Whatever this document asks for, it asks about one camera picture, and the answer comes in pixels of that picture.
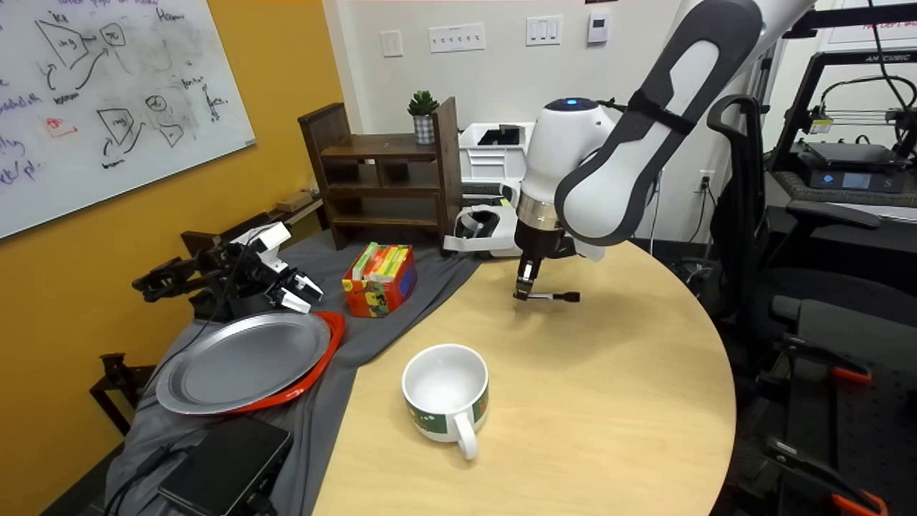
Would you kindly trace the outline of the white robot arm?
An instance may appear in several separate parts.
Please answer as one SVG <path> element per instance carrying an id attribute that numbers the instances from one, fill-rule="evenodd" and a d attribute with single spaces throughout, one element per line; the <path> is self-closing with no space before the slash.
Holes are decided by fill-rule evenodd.
<path id="1" fill-rule="evenodd" d="M 535 118 L 519 182 L 512 294 L 538 298 L 538 265 L 561 245 L 599 257 L 626 241 L 695 119 L 813 3 L 692 0 L 615 118 L 599 100 L 551 100 Z"/>

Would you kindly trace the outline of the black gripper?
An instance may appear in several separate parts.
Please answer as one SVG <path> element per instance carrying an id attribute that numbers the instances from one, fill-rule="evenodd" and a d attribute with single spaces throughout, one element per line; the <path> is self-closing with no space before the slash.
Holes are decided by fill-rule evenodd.
<path id="1" fill-rule="evenodd" d="M 543 257 L 565 257 L 572 252 L 572 241 L 565 231 L 543 231 L 526 222 L 516 226 L 516 245 L 522 249 L 512 282 L 512 298 L 519 301 L 526 301 L 533 294 Z"/>

